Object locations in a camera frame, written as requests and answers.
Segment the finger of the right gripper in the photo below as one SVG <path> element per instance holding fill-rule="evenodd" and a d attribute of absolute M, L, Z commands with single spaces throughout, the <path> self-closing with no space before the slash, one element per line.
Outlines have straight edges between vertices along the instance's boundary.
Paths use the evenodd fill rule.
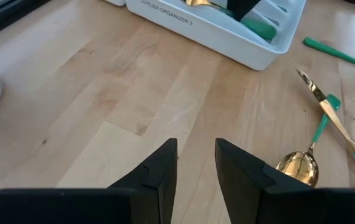
<path fill-rule="evenodd" d="M 244 0 L 228 0 L 226 9 L 228 10 L 228 15 L 236 21 L 242 19 L 242 11 L 245 7 Z"/>
<path fill-rule="evenodd" d="M 247 15 L 261 0 L 243 0 L 243 13 L 242 15 Z"/>

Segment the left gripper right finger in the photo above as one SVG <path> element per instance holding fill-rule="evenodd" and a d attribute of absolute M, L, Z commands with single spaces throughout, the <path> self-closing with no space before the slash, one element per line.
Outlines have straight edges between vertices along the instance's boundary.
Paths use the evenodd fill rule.
<path fill-rule="evenodd" d="M 353 188 L 310 187 L 222 138 L 215 164 L 232 223 L 355 223 Z"/>

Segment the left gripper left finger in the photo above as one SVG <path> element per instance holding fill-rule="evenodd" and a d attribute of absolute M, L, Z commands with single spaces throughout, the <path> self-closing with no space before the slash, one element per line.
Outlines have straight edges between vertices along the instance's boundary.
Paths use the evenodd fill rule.
<path fill-rule="evenodd" d="M 170 223 L 178 142 L 168 139 L 105 188 L 0 190 L 0 223 Z"/>

